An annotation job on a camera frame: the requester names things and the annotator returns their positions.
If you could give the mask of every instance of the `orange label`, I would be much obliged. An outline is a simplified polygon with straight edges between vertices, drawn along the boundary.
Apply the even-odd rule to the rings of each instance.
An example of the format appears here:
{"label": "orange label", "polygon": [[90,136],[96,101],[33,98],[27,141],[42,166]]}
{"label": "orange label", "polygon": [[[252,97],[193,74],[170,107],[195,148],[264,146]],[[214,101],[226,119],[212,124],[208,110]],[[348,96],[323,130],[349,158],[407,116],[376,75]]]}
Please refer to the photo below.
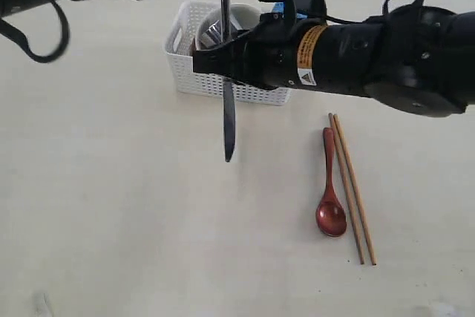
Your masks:
{"label": "orange label", "polygon": [[325,31],[327,25],[317,25],[308,30],[300,45],[298,46],[297,52],[297,67],[301,69],[312,69],[312,59],[313,51],[317,45],[317,41],[320,38],[320,35]]}

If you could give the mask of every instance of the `spoon handle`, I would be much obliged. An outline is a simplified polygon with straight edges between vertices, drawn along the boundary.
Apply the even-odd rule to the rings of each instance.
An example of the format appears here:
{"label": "spoon handle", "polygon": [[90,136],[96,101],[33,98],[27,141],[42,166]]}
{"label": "spoon handle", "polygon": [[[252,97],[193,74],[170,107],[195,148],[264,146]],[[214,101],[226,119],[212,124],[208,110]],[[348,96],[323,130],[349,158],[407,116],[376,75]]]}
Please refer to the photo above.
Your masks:
{"label": "spoon handle", "polygon": [[333,139],[333,130],[324,129],[325,159],[327,161],[327,188],[333,187],[333,155],[335,154],[335,140]]}

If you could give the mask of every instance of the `wooden chopsticks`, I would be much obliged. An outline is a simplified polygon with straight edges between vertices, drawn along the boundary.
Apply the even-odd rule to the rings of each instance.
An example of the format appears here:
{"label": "wooden chopsticks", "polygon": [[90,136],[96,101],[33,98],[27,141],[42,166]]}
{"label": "wooden chopsticks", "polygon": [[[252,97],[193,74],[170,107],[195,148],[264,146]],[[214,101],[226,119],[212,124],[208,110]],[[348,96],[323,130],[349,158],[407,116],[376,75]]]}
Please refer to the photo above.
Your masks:
{"label": "wooden chopsticks", "polygon": [[[328,116],[330,118],[330,125],[333,129],[333,133],[335,137],[336,154],[338,157],[338,164],[340,165],[341,178],[343,180],[345,194],[347,196],[348,209],[350,210],[351,224],[353,226],[353,231],[355,233],[355,240],[356,240],[356,246],[358,248],[359,260],[361,264],[364,264],[364,253],[363,253],[363,248],[361,244],[361,230],[359,228],[359,225],[356,223],[357,212],[355,208],[355,201],[356,201],[356,206],[358,207],[358,212],[361,218],[361,225],[363,226],[363,232],[364,232],[364,237],[366,239],[366,244],[368,246],[368,251],[370,252],[371,264],[376,265],[376,255],[374,253],[373,242],[371,240],[371,234],[368,228],[366,214],[364,212],[363,200],[361,199],[358,183],[356,182],[355,170],[353,168],[353,164],[351,163],[350,153],[348,152],[347,141],[344,138],[343,128],[341,127],[340,121],[338,119],[338,115],[330,113],[328,114]],[[347,168],[348,168],[348,172],[350,173],[350,179],[348,179]],[[353,195],[351,194],[350,180],[351,180],[351,186],[353,186],[355,201],[353,200]]]}

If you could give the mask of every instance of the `wooden spoon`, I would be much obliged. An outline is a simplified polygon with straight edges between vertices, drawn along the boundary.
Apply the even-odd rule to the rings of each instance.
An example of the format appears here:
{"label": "wooden spoon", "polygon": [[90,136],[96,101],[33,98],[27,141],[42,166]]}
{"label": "wooden spoon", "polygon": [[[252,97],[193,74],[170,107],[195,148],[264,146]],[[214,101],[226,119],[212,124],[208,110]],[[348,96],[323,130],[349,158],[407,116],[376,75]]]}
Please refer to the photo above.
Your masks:
{"label": "wooden spoon", "polygon": [[344,213],[335,189],[333,188],[333,156],[335,154],[335,140],[333,130],[324,129],[325,158],[327,161],[327,185],[320,204],[318,204],[315,218],[320,230],[330,237],[340,237],[347,230],[347,216]]}

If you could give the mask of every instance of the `warning label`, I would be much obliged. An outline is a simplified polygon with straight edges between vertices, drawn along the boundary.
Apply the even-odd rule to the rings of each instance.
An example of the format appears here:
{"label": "warning label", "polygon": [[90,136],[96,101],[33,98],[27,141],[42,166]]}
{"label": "warning label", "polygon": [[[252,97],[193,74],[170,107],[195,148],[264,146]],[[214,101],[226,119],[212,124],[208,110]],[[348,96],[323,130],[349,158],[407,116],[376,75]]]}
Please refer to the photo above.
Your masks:
{"label": "warning label", "polygon": [[302,85],[317,85],[312,72],[313,51],[315,50],[320,35],[326,28],[326,25],[312,27],[305,33],[300,45],[298,46],[297,69],[298,77],[300,78]]}

